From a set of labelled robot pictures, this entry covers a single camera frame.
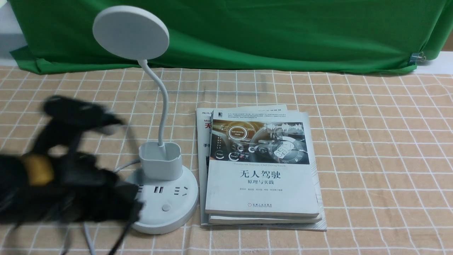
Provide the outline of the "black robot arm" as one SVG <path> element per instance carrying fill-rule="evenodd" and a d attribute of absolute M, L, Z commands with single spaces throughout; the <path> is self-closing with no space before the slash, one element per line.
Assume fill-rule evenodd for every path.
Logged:
<path fill-rule="evenodd" d="M 1 154 L 1 224 L 138 221 L 144 206 L 139 186 L 78 150 L 85 132 L 123 121 L 102 105 L 59 95 L 42 109 L 50 121 L 32 148 Z"/>

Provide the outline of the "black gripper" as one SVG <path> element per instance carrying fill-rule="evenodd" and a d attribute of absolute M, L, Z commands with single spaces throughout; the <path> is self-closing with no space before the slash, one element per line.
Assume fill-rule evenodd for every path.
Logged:
<path fill-rule="evenodd" d="M 112 170 L 98 167 L 95 155 L 79 151 L 86 132 L 112 135 L 117 128 L 123 128 L 131 147 L 136 147 L 126 123 L 102 105 L 60 95 L 50 97 L 50 117 L 56 145 L 68 149 L 59 158 L 60 181 L 74 192 L 81 220 L 138 221 L 143 208 L 139 185 L 122 181 Z"/>

